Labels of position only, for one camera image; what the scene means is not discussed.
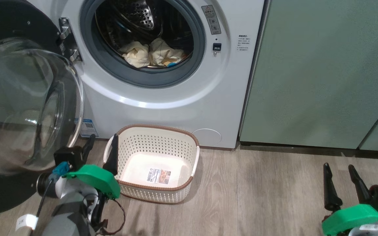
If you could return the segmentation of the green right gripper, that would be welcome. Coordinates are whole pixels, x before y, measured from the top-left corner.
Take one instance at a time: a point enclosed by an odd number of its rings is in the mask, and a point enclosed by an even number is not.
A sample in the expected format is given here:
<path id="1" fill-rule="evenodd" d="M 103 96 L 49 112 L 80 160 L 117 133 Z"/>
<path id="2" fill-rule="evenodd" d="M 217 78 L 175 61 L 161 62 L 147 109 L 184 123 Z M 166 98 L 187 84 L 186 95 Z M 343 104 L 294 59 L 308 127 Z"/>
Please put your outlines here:
<path id="1" fill-rule="evenodd" d="M 328 163 L 324 163 L 324 208 L 328 211 L 336 211 L 322 222 L 324 235 L 335 236 L 346 230 L 378 221 L 378 211 L 368 205 L 372 200 L 368 187 L 353 165 L 348 165 L 348 172 L 355 185 L 360 204 L 341 209 L 343 202 L 335 190 L 331 168 Z"/>

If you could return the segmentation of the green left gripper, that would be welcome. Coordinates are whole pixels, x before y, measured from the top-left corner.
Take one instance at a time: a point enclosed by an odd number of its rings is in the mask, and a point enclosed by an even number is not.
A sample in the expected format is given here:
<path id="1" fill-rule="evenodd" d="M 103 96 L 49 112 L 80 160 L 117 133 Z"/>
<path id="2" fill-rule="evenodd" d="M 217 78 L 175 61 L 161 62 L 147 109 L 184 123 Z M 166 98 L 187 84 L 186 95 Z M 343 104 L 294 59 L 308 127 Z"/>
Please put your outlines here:
<path id="1" fill-rule="evenodd" d="M 82 147 L 82 161 L 87 163 L 88 155 L 93 149 L 96 135 L 91 134 Z M 107 200 L 116 200 L 120 196 L 120 185 L 115 178 L 118 164 L 118 134 L 114 134 L 106 144 L 103 154 L 104 165 L 84 165 L 76 171 L 69 171 L 63 178 L 81 181 L 96 190 L 95 207 L 91 213 L 90 222 L 93 226 L 103 226 L 100 217 Z"/>

